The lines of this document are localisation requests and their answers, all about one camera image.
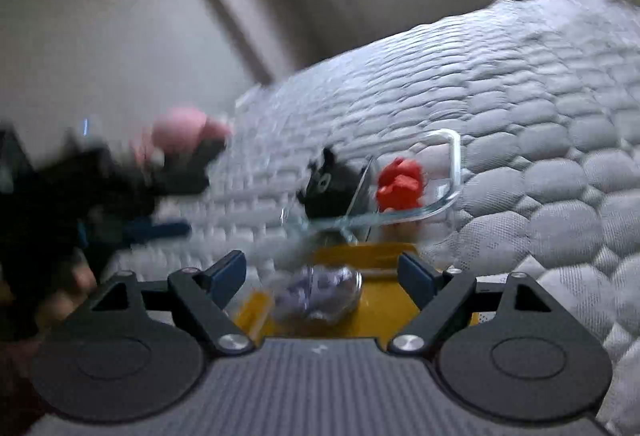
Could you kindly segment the clear capsule with purple toy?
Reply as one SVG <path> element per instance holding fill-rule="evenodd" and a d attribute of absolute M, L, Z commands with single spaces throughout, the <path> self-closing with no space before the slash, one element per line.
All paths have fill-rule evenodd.
<path fill-rule="evenodd" d="M 272 291 L 277 323 L 337 323 L 357 308 L 362 274 L 349 266 L 307 266 L 283 278 Z"/>

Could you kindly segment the clear glass container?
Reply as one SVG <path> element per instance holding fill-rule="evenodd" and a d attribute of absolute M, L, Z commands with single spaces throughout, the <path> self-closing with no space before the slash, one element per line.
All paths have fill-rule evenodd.
<path fill-rule="evenodd" d="M 355 245 L 445 219 L 462 187 L 461 136 L 449 128 L 326 144 L 280 219 L 288 231 Z"/>

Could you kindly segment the yellow container lid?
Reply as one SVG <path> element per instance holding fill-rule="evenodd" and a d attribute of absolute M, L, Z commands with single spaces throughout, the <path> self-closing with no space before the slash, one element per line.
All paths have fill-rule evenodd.
<path fill-rule="evenodd" d="M 436 263 L 420 256 L 418 249 L 408 243 L 320 248 L 294 267 L 257 271 L 254 281 L 243 286 L 245 297 L 233 320 L 257 344 L 266 338 L 374 338 L 385 346 L 419 312 L 398 282 L 398 257 L 402 253 L 418 256 L 438 272 L 459 269 L 451 263 Z M 362 274 L 362 294 L 357 308 L 333 324 L 277 323 L 271 312 L 273 288 L 287 275 L 307 266 L 349 266 L 358 270 Z"/>

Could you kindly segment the black garment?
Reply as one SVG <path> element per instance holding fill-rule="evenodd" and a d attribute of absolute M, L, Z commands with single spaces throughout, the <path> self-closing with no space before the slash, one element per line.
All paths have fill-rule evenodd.
<path fill-rule="evenodd" d="M 1 133 L 1 339 L 33 338 L 37 315 L 55 293 L 76 292 L 74 268 L 84 261 L 101 277 L 128 223 L 152 219 L 165 197 L 198 196 L 207 166 L 226 144 L 205 142 L 185 161 L 140 166 L 116 159 L 104 144 L 72 143 L 46 165 L 29 162 L 11 129 Z"/>

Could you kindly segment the pink plush pig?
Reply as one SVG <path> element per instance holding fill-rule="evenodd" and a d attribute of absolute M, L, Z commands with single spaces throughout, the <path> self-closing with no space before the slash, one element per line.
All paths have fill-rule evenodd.
<path fill-rule="evenodd" d="M 205 142 L 226 144 L 231 133 L 227 122 L 196 107 L 174 107 L 146 127 L 131 144 L 131 150 L 138 165 L 149 165 L 161 155 L 168 166 L 170 162 L 190 159 Z"/>

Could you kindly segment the red toy figure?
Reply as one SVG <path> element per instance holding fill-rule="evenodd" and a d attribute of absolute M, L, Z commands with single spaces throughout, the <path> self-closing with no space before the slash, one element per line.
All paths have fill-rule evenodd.
<path fill-rule="evenodd" d="M 421 205 L 424 191 L 422 166 L 415 159 L 397 157 L 378 175 L 379 211 L 408 211 Z"/>

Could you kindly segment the black plush toy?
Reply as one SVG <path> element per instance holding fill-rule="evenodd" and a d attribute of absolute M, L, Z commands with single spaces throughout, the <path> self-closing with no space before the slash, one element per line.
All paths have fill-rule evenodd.
<path fill-rule="evenodd" d="M 306 217 L 317 220 L 345 216 L 358 191 L 364 168 L 356 169 L 340 161 L 331 147 L 324 147 L 322 163 L 313 159 L 308 169 L 306 188 L 296 192 Z"/>

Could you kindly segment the grey quilted mattress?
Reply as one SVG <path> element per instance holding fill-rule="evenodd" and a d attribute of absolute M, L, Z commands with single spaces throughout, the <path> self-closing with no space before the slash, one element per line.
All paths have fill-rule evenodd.
<path fill-rule="evenodd" d="M 378 40 L 250 92 L 209 189 L 171 200 L 185 240 L 116 255 L 158 280 L 244 252 L 248 280 L 290 269 L 318 237 L 281 220 L 324 147 L 354 161 L 416 156 L 445 177 L 462 143 L 463 190 L 446 233 L 411 236 L 429 261 L 484 280 L 535 278 L 603 345 L 613 381 L 598 418 L 639 430 L 639 10 L 622 0 L 498 0 Z"/>

